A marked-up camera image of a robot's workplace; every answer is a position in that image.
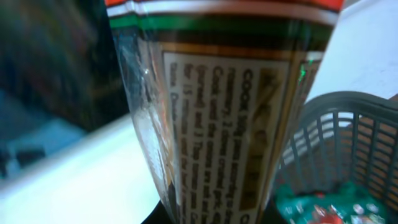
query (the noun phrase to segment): green label stripe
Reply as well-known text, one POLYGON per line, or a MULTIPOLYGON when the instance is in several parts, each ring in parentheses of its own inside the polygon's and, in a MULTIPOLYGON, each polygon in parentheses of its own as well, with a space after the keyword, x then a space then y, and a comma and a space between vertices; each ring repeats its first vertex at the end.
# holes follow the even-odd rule
POLYGON ((144 16, 135 14, 110 19, 111 28, 138 27, 146 30, 185 30, 199 32, 225 32, 237 34, 267 35, 273 37, 317 39, 328 41, 332 26, 304 22, 305 26, 293 26, 299 20, 263 17, 233 16, 144 16))

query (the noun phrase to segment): white table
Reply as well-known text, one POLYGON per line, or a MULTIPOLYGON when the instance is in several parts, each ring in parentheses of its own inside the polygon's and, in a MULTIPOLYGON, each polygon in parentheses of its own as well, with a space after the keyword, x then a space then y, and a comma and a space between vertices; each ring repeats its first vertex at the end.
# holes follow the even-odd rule
MULTIPOLYGON (((397 9, 396 0, 362 0, 343 11, 310 98, 398 92, 397 9)), ((135 224, 158 201, 131 120, 123 117, 2 186, 0 223, 135 224)))
POLYGON ((158 201, 125 116, 2 185, 0 223, 141 223, 158 201))

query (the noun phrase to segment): gray plastic basket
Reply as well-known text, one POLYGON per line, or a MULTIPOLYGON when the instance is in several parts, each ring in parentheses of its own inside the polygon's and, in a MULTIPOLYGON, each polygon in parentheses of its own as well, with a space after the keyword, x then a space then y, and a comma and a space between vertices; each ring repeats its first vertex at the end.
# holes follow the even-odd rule
POLYGON ((331 190, 351 180, 398 212, 398 104, 358 92, 309 101, 283 153, 274 189, 331 190))

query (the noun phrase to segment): orange label stripe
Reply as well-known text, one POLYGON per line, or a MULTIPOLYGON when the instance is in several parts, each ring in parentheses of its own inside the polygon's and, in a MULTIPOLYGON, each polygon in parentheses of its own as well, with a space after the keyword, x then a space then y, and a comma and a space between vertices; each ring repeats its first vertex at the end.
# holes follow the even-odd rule
MULTIPOLYGON (((117 4, 122 4, 128 0, 105 0, 106 6, 110 7, 117 4)), ((145 2, 154 0, 133 0, 134 2, 145 2)), ((344 0, 235 0, 235 1, 264 1, 264 2, 286 2, 296 4, 309 4, 314 6, 321 6, 327 9, 340 11, 343 6, 344 0)))

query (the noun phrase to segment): product label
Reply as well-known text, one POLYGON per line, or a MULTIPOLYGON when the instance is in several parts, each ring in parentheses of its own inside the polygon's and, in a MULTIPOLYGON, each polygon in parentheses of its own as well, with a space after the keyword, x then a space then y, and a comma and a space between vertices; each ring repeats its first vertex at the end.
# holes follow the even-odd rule
POLYGON ((289 62, 163 56, 180 152, 180 223, 255 223, 289 62))

